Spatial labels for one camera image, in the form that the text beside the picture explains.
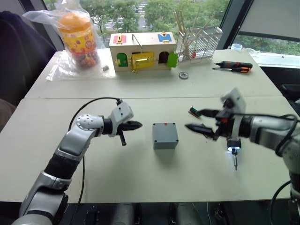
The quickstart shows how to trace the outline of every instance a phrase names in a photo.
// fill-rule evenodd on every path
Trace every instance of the plastic jar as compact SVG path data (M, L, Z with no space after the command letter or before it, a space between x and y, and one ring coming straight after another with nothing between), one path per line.
M232 44L231 45L231 49L234 49L234 50L242 50L243 46L240 45L240 44Z
M92 67L99 62L97 45L90 18L85 14L68 13L60 19L59 28L65 47L71 52L76 65Z

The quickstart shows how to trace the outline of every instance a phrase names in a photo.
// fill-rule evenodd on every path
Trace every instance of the orange lid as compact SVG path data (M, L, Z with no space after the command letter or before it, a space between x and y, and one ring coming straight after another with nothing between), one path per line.
M59 28L60 31L74 33L89 28L90 18L79 13L68 13L60 19L60 23L64 26L64 28Z

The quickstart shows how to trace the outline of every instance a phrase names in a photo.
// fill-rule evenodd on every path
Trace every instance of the metal rack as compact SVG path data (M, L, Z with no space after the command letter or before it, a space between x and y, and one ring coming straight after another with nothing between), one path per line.
M222 33L219 27L195 27L187 29L184 34L179 31L175 51L178 62L198 63L204 58L211 60Z

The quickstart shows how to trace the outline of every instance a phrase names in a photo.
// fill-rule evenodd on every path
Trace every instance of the gray plastic box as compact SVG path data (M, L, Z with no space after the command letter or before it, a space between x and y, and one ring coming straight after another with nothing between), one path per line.
M153 149L175 149L179 142L175 123L153 123Z

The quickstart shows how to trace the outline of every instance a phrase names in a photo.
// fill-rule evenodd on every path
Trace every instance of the led light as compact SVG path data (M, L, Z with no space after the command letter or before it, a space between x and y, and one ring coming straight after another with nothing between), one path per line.
M238 151L238 150L240 150L240 147L238 147L238 146L231 146L231 147L228 147L228 151L233 151L233 150Z

